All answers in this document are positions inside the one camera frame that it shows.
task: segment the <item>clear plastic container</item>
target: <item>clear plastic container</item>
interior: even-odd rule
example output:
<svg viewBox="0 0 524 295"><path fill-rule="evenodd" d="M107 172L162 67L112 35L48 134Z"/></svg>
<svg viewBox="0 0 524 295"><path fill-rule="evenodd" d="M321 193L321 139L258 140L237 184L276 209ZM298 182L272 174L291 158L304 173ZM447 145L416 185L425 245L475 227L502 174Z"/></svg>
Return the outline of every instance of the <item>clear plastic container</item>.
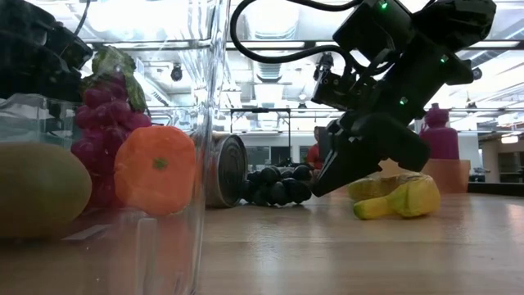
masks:
<svg viewBox="0 0 524 295"><path fill-rule="evenodd" d="M228 4L0 2L0 294L196 291Z"/></svg>

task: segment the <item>plastic orange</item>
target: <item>plastic orange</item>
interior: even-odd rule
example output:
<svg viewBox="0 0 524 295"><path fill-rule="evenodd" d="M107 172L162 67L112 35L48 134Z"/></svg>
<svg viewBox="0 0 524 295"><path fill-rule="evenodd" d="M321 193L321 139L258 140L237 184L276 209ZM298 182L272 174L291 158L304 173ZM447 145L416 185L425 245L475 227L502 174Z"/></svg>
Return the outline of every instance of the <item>plastic orange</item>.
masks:
<svg viewBox="0 0 524 295"><path fill-rule="evenodd" d="M116 154L115 194L150 215L175 213L191 201L195 169L195 145L182 130L138 128Z"/></svg>

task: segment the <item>yellow fruit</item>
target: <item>yellow fruit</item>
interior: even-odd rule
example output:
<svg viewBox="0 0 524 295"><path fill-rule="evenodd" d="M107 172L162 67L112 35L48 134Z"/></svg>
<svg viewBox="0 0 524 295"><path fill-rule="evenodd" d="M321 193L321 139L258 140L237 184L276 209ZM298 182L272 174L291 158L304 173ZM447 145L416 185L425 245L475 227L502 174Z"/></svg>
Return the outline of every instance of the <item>yellow fruit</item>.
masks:
<svg viewBox="0 0 524 295"><path fill-rule="evenodd" d="M0 143L0 238L54 234L88 203L91 179L69 151L46 143Z"/></svg>
<svg viewBox="0 0 524 295"><path fill-rule="evenodd" d="M415 217L440 206L440 193L431 176L408 173L383 179L363 179L348 186L354 214L368 220L382 216Z"/></svg>

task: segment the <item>tin can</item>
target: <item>tin can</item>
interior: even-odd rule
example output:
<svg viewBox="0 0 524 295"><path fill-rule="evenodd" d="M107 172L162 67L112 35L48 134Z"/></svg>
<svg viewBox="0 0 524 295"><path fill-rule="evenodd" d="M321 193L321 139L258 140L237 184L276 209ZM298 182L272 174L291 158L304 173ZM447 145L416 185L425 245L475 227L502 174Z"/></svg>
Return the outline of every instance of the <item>tin can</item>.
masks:
<svg viewBox="0 0 524 295"><path fill-rule="evenodd" d="M213 134L209 170L206 177L206 205L231 208L242 199L247 177L247 152L242 139L234 134Z"/></svg>

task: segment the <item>black cable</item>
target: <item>black cable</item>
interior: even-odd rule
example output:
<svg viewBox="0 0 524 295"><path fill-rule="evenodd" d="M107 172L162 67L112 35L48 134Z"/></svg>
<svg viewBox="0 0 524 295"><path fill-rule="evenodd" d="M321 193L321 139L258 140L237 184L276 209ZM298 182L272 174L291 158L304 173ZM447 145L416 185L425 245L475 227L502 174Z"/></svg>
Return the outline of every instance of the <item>black cable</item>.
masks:
<svg viewBox="0 0 524 295"><path fill-rule="evenodd" d="M80 30L82 29L82 27L84 27L85 19L88 18L88 9L90 5L91 5L91 0L87 0L87 2L85 3L84 14L82 15L82 18L80 19L79 25L76 27L75 36L78 36L80 33Z"/></svg>
<svg viewBox="0 0 524 295"><path fill-rule="evenodd" d="M244 0L240 2L240 4L238 4L237 8L235 9L235 11L233 12L231 16L231 29L230 29L231 40L233 41L233 44L238 49L238 51L242 53L243 55L245 55L246 57L249 57L253 61L262 62L266 64L278 64L278 63L286 63L286 62L291 62L291 61L298 61L302 58L310 57L314 54L319 54L322 52L336 52L342 55L344 57L344 61L346 62L343 76L349 75L352 67L355 68L357 73L361 73L365 70L365 67L360 65L355 60L355 58L351 56L349 52L344 51L342 48L336 45L318 46L315 48L306 49L301 52L292 53L290 55L283 56L283 57L265 57L265 56L261 56L260 54L252 52L250 49L244 47L242 45L242 42L238 39L237 23L238 23L238 19L240 18L242 11L246 9L246 7L252 4L254 1L256 0ZM345 11L345 10L348 10L352 7L359 5L362 2L362 0L352 0L342 5L328 5L328 4L315 2L312 0L287 0L287 1L293 2L296 4L300 4L303 6L311 7L314 9L318 9L321 11L331 11L331 12Z"/></svg>
<svg viewBox="0 0 524 295"><path fill-rule="evenodd" d="M378 67L380 64L382 64L391 54L393 53L392 50L389 48L382 49L375 58L369 63L369 66L366 68L366 70L360 75L360 79L352 86L354 89L359 89L362 84L366 83L369 78L371 78L372 75L375 75L376 72L383 73L387 69L389 69L393 62L389 61L384 66Z"/></svg>

